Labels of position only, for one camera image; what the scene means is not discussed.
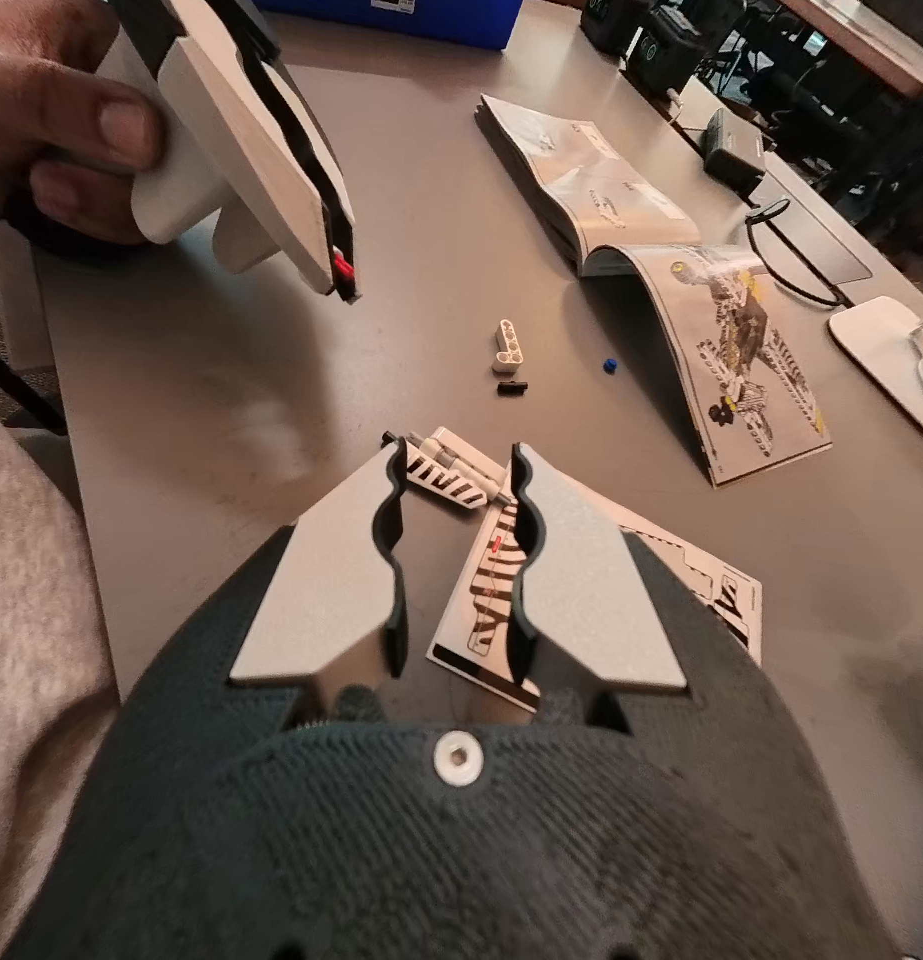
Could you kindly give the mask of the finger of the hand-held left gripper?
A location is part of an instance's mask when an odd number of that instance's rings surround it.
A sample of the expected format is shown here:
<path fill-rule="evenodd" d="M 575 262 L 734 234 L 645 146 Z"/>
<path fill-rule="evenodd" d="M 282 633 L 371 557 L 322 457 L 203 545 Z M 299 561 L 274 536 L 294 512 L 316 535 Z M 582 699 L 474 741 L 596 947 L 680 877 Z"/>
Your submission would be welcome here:
<path fill-rule="evenodd" d="M 361 296 L 356 219 L 341 166 L 322 125 L 282 63 L 270 66 L 270 87 L 277 102 L 274 116 L 288 151 L 320 198 L 335 292 L 345 303 L 354 303 Z M 353 265 L 354 282 L 345 282 L 336 273 L 335 250 Z"/>
<path fill-rule="evenodd" d="M 157 72 L 180 128 L 222 184 L 217 262 L 238 274 L 283 253 L 338 293 L 338 162 L 248 2 L 168 2 L 181 35 Z"/>

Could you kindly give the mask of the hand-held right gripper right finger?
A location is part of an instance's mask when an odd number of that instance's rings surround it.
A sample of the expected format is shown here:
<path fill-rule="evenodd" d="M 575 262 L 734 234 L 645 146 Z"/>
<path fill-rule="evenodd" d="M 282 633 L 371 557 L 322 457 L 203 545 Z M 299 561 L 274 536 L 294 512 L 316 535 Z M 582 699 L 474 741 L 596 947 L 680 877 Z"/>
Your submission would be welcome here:
<path fill-rule="evenodd" d="M 512 681 L 605 694 L 681 695 L 688 681 L 619 526 L 525 442 L 512 448 L 514 576 L 506 630 Z"/>

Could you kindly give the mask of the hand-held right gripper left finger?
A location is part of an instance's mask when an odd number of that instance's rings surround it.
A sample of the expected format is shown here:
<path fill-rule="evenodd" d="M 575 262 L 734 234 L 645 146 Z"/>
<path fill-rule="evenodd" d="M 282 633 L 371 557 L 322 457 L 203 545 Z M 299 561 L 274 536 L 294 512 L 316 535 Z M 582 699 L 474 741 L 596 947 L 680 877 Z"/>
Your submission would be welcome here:
<path fill-rule="evenodd" d="M 408 660 L 403 535 L 407 444 L 389 442 L 295 522 L 229 673 L 236 687 L 301 687 L 327 709 Z"/>

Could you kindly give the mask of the white striped lego assembly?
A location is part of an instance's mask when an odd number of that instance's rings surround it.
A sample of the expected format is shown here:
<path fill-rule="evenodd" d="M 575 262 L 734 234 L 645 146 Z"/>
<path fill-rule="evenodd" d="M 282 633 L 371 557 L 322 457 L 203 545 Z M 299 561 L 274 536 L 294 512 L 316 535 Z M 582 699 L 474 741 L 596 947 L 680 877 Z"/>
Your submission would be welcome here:
<path fill-rule="evenodd" d="M 428 437 L 387 431 L 382 446 L 398 439 L 407 446 L 407 480 L 420 489 L 468 511 L 514 503 L 507 493 L 508 470 L 446 427 Z"/>

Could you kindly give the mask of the lego sticker sheet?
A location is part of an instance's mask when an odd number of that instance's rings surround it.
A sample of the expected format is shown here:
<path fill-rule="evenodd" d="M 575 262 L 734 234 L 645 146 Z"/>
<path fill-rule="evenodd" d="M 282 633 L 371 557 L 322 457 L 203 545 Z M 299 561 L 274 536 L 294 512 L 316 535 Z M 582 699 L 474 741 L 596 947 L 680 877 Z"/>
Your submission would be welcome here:
<path fill-rule="evenodd" d="M 762 665 L 761 582 L 634 511 L 592 491 L 588 495 L 624 533 L 636 534 Z M 525 562 L 515 526 L 515 507 L 486 512 L 427 658 L 533 714 L 540 690 L 529 680 L 515 684 L 507 657 L 513 584 Z"/>

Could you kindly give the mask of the open lego instruction booklet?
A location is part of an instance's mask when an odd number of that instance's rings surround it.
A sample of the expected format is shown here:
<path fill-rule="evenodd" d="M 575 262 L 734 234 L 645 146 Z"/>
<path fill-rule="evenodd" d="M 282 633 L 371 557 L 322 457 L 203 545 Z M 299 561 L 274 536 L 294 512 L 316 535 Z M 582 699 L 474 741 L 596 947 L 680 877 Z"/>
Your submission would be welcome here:
<path fill-rule="evenodd" d="M 695 222 L 590 121 L 482 95 L 476 120 L 581 281 L 647 292 L 713 486 L 832 448 L 791 341 L 794 289 Z"/>

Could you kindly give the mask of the white angled lego beam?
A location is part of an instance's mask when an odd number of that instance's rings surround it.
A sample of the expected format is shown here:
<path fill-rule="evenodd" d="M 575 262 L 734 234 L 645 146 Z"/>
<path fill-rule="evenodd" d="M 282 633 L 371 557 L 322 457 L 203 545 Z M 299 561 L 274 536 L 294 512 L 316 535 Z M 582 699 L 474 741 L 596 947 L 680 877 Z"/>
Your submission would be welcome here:
<path fill-rule="evenodd" d="M 503 318 L 495 331 L 496 352 L 491 369 L 497 376 L 515 375 L 524 363 L 524 355 L 514 324 Z"/>

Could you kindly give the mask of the person's left hand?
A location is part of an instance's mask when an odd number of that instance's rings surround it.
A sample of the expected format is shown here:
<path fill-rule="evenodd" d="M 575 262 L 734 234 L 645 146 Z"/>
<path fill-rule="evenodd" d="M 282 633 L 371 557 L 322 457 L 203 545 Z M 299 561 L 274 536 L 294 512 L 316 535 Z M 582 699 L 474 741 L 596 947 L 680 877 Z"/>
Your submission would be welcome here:
<path fill-rule="evenodd" d="M 106 2 L 0 1 L 0 220 L 24 192 L 79 234 L 147 242 L 133 178 L 161 161 L 165 124 L 142 93 L 97 73 L 119 29 Z"/>

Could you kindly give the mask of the blue plastic bin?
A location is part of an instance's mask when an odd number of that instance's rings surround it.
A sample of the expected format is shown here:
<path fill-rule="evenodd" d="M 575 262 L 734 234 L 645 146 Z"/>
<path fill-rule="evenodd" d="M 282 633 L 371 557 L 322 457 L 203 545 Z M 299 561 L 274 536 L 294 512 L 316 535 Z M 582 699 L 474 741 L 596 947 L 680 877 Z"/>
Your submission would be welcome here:
<path fill-rule="evenodd" d="M 521 1 L 257 1 L 268 13 L 343 23 L 491 52 L 506 49 Z"/>

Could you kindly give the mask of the person's grey sweater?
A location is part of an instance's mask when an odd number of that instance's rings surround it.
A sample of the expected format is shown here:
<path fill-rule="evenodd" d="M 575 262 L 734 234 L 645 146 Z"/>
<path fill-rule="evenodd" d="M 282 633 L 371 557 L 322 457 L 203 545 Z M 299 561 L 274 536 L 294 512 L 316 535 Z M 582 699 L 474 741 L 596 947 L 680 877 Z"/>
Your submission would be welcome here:
<path fill-rule="evenodd" d="M 0 958 L 118 705 L 84 522 L 0 423 Z"/>

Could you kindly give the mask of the black battery box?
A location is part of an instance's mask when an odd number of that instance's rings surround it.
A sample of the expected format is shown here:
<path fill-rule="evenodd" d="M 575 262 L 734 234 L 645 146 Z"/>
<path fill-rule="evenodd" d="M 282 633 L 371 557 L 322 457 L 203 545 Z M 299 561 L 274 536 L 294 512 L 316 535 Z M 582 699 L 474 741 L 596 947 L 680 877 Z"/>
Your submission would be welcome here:
<path fill-rule="evenodd" d="M 655 4 L 654 1 L 586 1 L 580 29 L 599 52 L 624 58 Z"/>
<path fill-rule="evenodd" d="M 626 73 L 651 95 L 682 93 L 708 54 L 706 37 L 675 6 L 661 5 L 644 18 Z"/>

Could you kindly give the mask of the white flat stand base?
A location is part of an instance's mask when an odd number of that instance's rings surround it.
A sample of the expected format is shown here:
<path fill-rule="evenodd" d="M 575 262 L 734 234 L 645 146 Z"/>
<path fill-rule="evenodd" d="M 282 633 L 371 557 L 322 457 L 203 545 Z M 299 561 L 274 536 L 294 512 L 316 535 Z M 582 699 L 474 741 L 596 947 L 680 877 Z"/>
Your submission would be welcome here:
<path fill-rule="evenodd" d="M 923 318 L 880 296 L 834 314 L 828 330 L 923 432 Z"/>

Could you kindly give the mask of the black power adapter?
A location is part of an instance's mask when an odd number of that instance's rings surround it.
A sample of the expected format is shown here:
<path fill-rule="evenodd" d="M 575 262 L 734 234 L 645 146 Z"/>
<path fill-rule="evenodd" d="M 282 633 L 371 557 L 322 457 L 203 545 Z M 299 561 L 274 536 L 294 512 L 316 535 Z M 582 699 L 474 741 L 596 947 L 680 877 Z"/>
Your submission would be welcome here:
<path fill-rule="evenodd" d="M 701 147 L 705 173 L 743 199 L 749 198 L 766 176 L 761 128 L 725 105 L 710 118 Z"/>

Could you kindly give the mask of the long office desk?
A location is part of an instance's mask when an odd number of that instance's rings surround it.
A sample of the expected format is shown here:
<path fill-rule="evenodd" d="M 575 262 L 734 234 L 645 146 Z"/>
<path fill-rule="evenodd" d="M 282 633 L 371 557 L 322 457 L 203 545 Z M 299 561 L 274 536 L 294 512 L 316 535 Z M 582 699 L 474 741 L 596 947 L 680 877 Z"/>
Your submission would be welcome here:
<path fill-rule="evenodd" d="M 908 100 L 923 97 L 923 44 L 863 2 L 779 1 Z"/>

